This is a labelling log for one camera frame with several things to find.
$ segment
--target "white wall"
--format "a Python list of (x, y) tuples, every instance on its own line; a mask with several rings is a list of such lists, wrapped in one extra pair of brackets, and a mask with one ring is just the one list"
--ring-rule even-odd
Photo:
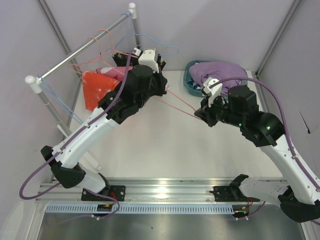
[[(41, 100), (25, 84), (27, 75), (43, 74), (62, 60), (64, 53), (35, 0), (2, 0), (0, 10), (0, 226), (20, 201), (23, 181), (43, 162), (40, 149), (55, 145), (62, 135)], [(66, 68), (47, 79), (70, 104), (75, 95), (74, 73)], [(44, 180), (47, 167), (30, 182), (25, 195), (34, 195)], [(16, 239), (29, 224), (33, 201), (24, 201), (22, 226)]]
[[(128, 9), (129, 0), (47, 0), (72, 49)], [(183, 70), (192, 60), (228, 61), (257, 70), (292, 0), (135, 0), (140, 32), (180, 48), (166, 56), (166, 70)], [(112, 33), (129, 33), (128, 21)], [(129, 40), (120, 45), (128, 51)], [(142, 47), (157, 47), (145, 38)], [(161, 53), (172, 51), (162, 49)], [(98, 54), (91, 46), (79, 61)]]
[[(261, 79), (278, 94), (293, 143), (320, 177), (320, 2), (304, 1)], [(278, 108), (266, 95), (272, 112)]]

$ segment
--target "metal base plate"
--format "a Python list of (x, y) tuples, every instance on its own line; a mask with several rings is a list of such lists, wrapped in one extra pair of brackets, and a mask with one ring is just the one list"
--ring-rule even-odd
[[(124, 202), (125, 196), (126, 196), (126, 186), (112, 185), (110, 187), (108, 197), (114, 198), (112, 193), (114, 193), (114, 195), (116, 196), (116, 199), (119, 202)], [(99, 197), (99, 196), (96, 196), (96, 195), (93, 195), (93, 194), (87, 192), (85, 189), (82, 189), (81, 200), (82, 201), (91, 201), (91, 202), (106, 202), (106, 201), (108, 201), (107, 199), (105, 199), (103, 197)]]
[[(260, 181), (263, 182), (270, 182), (275, 185), (280, 186), (288, 186), (288, 182), (286, 180), (283, 180), (281, 178), (275, 178), (275, 177), (268, 177), (268, 178), (257, 178)], [(109, 221), (115, 221), (117, 224), (112, 225), (112, 229), (114, 230), (114, 226), (119, 226), (119, 229), (116, 229), (117, 233), (122, 233), (124, 229), (123, 224), (118, 224), (120, 219), (124, 220), (124, 224), (128, 224), (128, 226), (132, 226), (132, 224), (140, 221), (142, 219), (145, 219), (145, 225), (154, 224), (154, 226), (158, 226), (159, 223), (162, 223), (163, 226), (160, 226), (161, 229), (172, 227), (173, 230), (177, 230), (176, 225), (172, 225), (171, 223), (179, 223), (182, 224), (182, 230), (180, 230), (177, 234), (180, 234), (181, 231), (188, 230), (190, 227), (192, 228), (190, 232), (186, 236), (192, 236), (193, 233), (197, 232), (197, 229), (199, 226), (203, 230), (208, 229), (208, 235), (202, 236), (202, 239), (210, 239), (212, 238), (213, 232), (223, 230), (223, 233), (225, 233), (225, 229), (221, 228), (221, 224), (225, 223), (228, 226), (232, 225), (228, 229), (236, 229), (235, 231), (235, 237), (242, 236), (239, 235), (239, 231), (243, 230), (243, 234), (247, 234), (247, 239), (258, 239), (259, 237), (261, 239), (264, 238), (264, 236), (259, 236), (252, 234), (250, 230), (258, 229), (259, 228), (250, 228), (248, 230), (245, 225), (252, 224), (253, 226), (264, 226), (269, 224), (275, 224), (274, 228), (275, 233), (277, 233), (277, 227), (281, 226), (281, 229), (286, 227), (286, 225), (282, 224), (291, 224), (294, 223), (292, 221), (287, 221), (288, 217), (284, 216), (278, 207), (271, 206), (270, 204), (266, 204), (266, 207), (262, 209), (261, 214), (259, 213), (259, 217), (249, 217), (249, 221), (242, 220), (242, 221), (232, 221), (230, 219), (231, 216), (224, 215), (224, 214), (214, 214), (214, 218), (211, 218), (210, 215), (203, 215), (200, 214), (193, 214), (193, 212), (197, 212), (197, 210), (193, 211), (194, 208), (200, 208), (200, 207), (211, 207), (215, 206), (215, 208), (223, 207), (224, 204), (228, 204), (228, 202), (216, 202), (215, 197), (212, 193), (210, 193), (211, 190), (213, 190), (213, 186), (228, 186), (231, 181), (234, 180), (234, 177), (228, 177), (228, 178), (108, 178), (108, 182), (112, 186), (126, 186), (125, 189), (125, 201), (122, 202), (121, 211), (119, 211), (119, 214), (115, 214), (115, 216), (111, 217), (107, 222), (107, 227), (105, 227), (105, 221), (92, 221), (91, 218), (79, 218), (77, 221), (72, 222), (72, 226), (78, 226), (79, 229), (83, 229), (83, 226), (91, 226), (87, 227), (86, 229), (93, 230), (93, 233), (86, 231), (88, 235), (85, 235), (83, 232), (81, 234), (75, 236), (74, 238), (77, 240), (80, 239), (88, 239), (88, 236), (94, 236), (94, 234), (102, 234), (101, 232), (97, 230), (106, 230), (106, 236), (110, 235), (110, 229), (108, 228), (108, 225), (110, 225)], [(43, 191), (47, 190), (48, 188), (55, 185), (57, 182), (54, 180), (53, 183), (42, 183), (39, 189), (39, 193), (42, 193)], [(69, 211), (76, 211), (78, 214), (91, 214), (93, 211), (90, 209), (92, 205), (97, 206), (98, 204), (102, 204), (101, 201), (98, 201), (96, 203), (94, 202), (81, 202), (81, 196), (82, 196), (83, 189), (79, 186), (73, 187), (73, 188), (64, 188), (63, 186), (59, 185), (56, 188), (54, 188), (52, 191), (49, 191), (48, 193), (38, 197), (35, 201), (36, 209), (34, 218), (32, 221), (32, 224), (30, 226), (30, 231), (28, 234), (28, 240), (34, 240), (38, 239), (38, 234), (41, 232), (44, 234), (44, 231), (40, 231), (41, 222), (44, 217), (44, 214), (48, 215), (54, 215), (54, 217), (57, 217), (56, 221), (64, 221), (68, 218), (73, 218), (75, 213), (68, 213)], [(235, 211), (237, 205), (242, 206), (244, 203), (247, 202), (247, 199), (244, 202), (230, 202), (228, 205), (232, 204), (232, 208)], [(48, 207), (48, 211), (51, 209), (52, 211), (56, 211), (57, 213), (49, 213), (44, 211), (46, 207), (49, 205), (58, 205), (63, 204), (67, 206), (52, 206), (52, 208)], [(136, 207), (136, 205), (139, 204), (140, 207), (142, 207), (142, 210), (138, 210), (137, 208), (128, 208), (128, 207)], [(150, 211), (150, 207), (154, 207), (153, 212), (158, 212), (159, 209), (162, 207), (169, 207), (168, 205), (179, 205), (179, 207), (188, 207), (188, 205), (191, 205), (191, 210), (189, 211), (181, 211), (179, 214), (145, 214), (146, 210)], [(258, 206), (258, 203), (254, 203), (252, 207), (252, 211), (254, 211)], [(140, 214), (128, 214), (128, 209), (131, 213), (139, 213)], [(186, 228), (186, 225), (183, 223), (186, 221), (189, 225)], [(311, 222), (304, 222), (301, 224), (304, 232), (306, 233), (306, 240), (314, 240), (316, 238), (316, 234), (314, 233), (314, 227)], [(135, 239), (137, 236), (141, 236), (141, 228), (136, 227), (134, 228), (137, 230), (135, 234), (130, 233), (131, 238), (129, 239)], [(290, 225), (288, 229), (294, 229), (299, 230), (301, 229), (300, 225)], [(55, 237), (55, 239), (63, 239), (65, 237), (64, 232), (62, 230), (56, 230), (55, 233), (59, 233), (60, 235)], [(152, 239), (155, 238), (155, 232), (150, 231), (149, 237), (147, 236), (145, 239)], [(286, 235), (286, 239), (304, 239), (304, 237), (301, 237), (300, 234), (298, 234), (296, 231), (292, 235)]]
[[(248, 198), (241, 193), (239, 199), (235, 199), (235, 197), (231, 194), (230, 186), (214, 186), (214, 199), (216, 202), (247, 202)], [(252, 197), (254, 202), (260, 202), (259, 199)]]

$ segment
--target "metal floor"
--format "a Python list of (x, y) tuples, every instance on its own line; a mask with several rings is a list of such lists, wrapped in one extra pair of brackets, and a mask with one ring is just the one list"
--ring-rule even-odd
[(305, 240), (302, 227), (273, 205), (248, 221), (231, 215), (116, 214), (96, 221), (46, 213), (38, 240)]

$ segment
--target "black bracket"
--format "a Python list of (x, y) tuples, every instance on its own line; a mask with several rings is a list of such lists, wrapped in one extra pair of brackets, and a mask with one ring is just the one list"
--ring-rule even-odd
[[(128, 53), (123, 54), (123, 53), (118, 52), (118, 53), (114, 54), (112, 56), (112, 58), (113, 58), (115, 64), (117, 65), (117, 67), (125, 67), (127, 64)], [(160, 54), (158, 54), (156, 63), (159, 65), (161, 71), (162, 71), (162, 69), (164, 69), (164, 67), (166, 65), (166, 62), (162, 59)], [(132, 57), (130, 59), (130, 66), (136, 66), (136, 65), (139, 65), (138, 58)]]
[[(214, 200), (218, 203), (220, 202), (247, 202), (248, 198), (244, 196), (241, 192), (238, 196), (235, 196), (229, 185), (227, 186), (214, 186), (213, 191), (209, 191), (214, 195)], [(259, 199), (252, 197), (253, 202), (260, 202)]]
[[(110, 189), (108, 191), (107, 196), (110, 198), (115, 198), (119, 202), (125, 201), (125, 196), (126, 196), (126, 186), (122, 185), (112, 185), (110, 186)], [(106, 202), (108, 201), (107, 199), (103, 197), (99, 197), (96, 195), (93, 195), (89, 192), (87, 192), (85, 189), (82, 190), (82, 195), (81, 195), (81, 200), (86, 202), (86, 201), (91, 201), (91, 202)]]
[(299, 202), (291, 187), (278, 196), (281, 210), (293, 221), (303, 223), (320, 218), (320, 201), (316, 200), (313, 204)]

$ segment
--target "purple cloth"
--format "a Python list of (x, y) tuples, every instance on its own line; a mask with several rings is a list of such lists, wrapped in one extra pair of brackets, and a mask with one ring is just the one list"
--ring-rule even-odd
[[(237, 64), (220, 61), (200, 62), (189, 68), (189, 73), (196, 83), (203, 86), (209, 78), (219, 81), (233, 77), (247, 77), (245, 70)], [(222, 94), (227, 94), (232, 87), (241, 85), (241, 80), (227, 81), (222, 84)]]

